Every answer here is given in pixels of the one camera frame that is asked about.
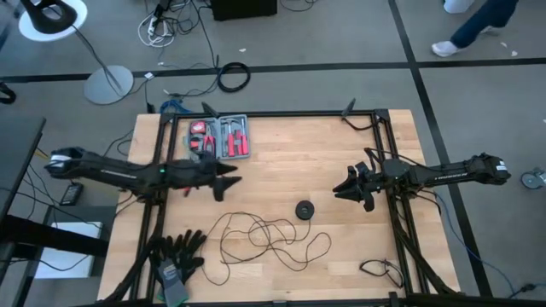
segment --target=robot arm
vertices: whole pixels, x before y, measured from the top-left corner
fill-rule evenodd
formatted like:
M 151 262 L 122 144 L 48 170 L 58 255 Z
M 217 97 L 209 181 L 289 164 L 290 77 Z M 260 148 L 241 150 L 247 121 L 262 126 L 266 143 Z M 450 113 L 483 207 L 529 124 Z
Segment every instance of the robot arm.
M 364 151 L 370 157 L 372 170 L 361 162 L 355 167 L 349 166 L 348 178 L 334 188 L 335 197 L 360 202 L 364 200 L 364 209 L 372 211 L 375 208 L 372 192 L 380 192 L 384 188 L 394 188 L 398 194 L 415 195 L 423 188 L 439 185 L 480 182 L 483 184 L 502 185 L 510 174 L 504 162 L 495 156 L 482 153 L 471 159 L 448 165 L 424 166 L 410 165 L 400 159 L 386 159 L 383 162 L 383 172 L 375 173 L 372 149 Z
M 152 197 L 163 188 L 189 188 L 208 185 L 217 201 L 224 191 L 240 177 L 218 177 L 237 168 L 219 163 L 212 156 L 202 155 L 199 161 L 178 159 L 163 164 L 138 165 L 103 157 L 82 148 L 63 148 L 51 153 L 45 169 L 53 178 L 84 177 L 130 190 L 139 197 Z

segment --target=caster wheel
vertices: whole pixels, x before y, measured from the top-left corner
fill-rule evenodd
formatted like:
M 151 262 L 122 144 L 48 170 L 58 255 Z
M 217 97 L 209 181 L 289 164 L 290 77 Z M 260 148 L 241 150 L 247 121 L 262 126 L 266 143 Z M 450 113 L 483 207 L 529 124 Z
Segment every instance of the caster wheel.
M 532 171 L 525 172 L 521 175 L 521 183 L 529 189 L 539 189 L 543 186 L 543 181 Z

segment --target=person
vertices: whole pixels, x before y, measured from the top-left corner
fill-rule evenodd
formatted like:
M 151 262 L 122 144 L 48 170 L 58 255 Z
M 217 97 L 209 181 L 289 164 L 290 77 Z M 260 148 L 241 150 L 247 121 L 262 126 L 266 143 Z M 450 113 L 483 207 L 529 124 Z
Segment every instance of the person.
M 519 0 L 487 0 L 470 19 L 453 34 L 449 41 L 433 44 L 437 56 L 454 55 L 470 46 L 480 33 L 504 28 Z

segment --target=black desk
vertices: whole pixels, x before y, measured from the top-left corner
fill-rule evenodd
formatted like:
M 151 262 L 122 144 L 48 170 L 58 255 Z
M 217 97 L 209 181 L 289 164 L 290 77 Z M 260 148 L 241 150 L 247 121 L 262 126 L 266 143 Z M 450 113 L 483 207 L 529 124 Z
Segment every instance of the black desk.
M 98 257 L 107 253 L 107 240 L 55 229 L 8 214 L 38 146 L 44 124 L 43 118 L 0 113 L 0 284 L 11 258 L 39 258 L 42 247 Z M 45 221 L 52 207 L 48 209 Z

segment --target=wooden tabletop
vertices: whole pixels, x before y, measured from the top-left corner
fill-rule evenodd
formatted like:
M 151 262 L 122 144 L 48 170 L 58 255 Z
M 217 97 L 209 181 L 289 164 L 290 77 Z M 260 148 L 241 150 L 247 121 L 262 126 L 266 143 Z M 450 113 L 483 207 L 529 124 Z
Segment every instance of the wooden tabletop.
M 399 153 L 424 163 L 411 111 L 389 112 Z M 159 118 L 159 115 L 138 116 L 129 161 L 141 164 L 151 161 Z M 357 125 L 369 124 L 369 117 L 351 120 Z M 175 159 L 186 155 L 182 143 L 188 124 L 185 119 L 179 122 Z M 318 233 L 327 233 L 332 246 L 324 257 L 300 272 L 286 268 L 272 252 L 249 263 L 231 265 L 229 280 L 219 287 L 206 279 L 203 270 L 215 282 L 224 281 L 228 276 L 219 251 L 219 239 L 227 223 L 224 219 L 203 247 L 206 259 L 203 270 L 198 269 L 186 285 L 190 302 L 385 298 L 391 291 L 403 296 L 404 292 L 388 278 L 358 270 L 358 265 L 369 259 L 386 258 L 398 263 L 385 194 L 375 194 L 375 209 L 365 212 L 362 204 L 336 199 L 332 193 L 332 188 L 346 179 L 348 165 L 368 163 L 363 148 L 375 148 L 372 130 L 354 131 L 336 117 L 250 118 L 248 124 L 252 156 L 226 162 L 239 167 L 233 175 L 242 176 L 242 181 L 225 193 L 223 202 L 214 201 L 209 188 L 192 190 L 188 198 L 183 197 L 182 191 L 169 191 L 163 234 L 175 236 L 184 234 L 186 229 L 202 229 L 207 233 L 224 213 L 245 211 L 264 220 L 286 218 L 296 225 L 298 238 L 301 238 L 309 224 L 296 218 L 294 208 L 299 201 L 310 200 L 316 211 L 309 237 L 291 246 L 279 244 L 279 247 L 303 261 L 305 248 Z M 166 133 L 164 141 L 164 157 L 168 135 Z M 125 200 L 127 196 L 122 194 L 119 199 Z M 416 199 L 411 201 L 411 207 L 423 256 L 448 286 L 458 289 L 436 206 Z M 98 298 L 110 294 L 132 265 L 142 214 L 143 205 L 133 205 L 116 217 Z M 249 217 L 234 217 L 230 229 L 247 231 L 252 223 Z M 279 223 L 279 229 L 293 235 L 285 223 Z M 248 242 L 246 235 L 231 235 L 224 244 L 228 252 L 240 258 L 249 258 L 261 251 Z M 319 236 L 309 248 L 309 258 L 327 248 L 328 238 Z M 295 269 L 303 265 L 282 258 Z M 411 257 L 409 266 L 414 267 Z M 140 297 L 146 292 L 148 270 L 147 263 Z M 411 270 L 411 274 L 414 289 L 418 289 L 415 271 Z

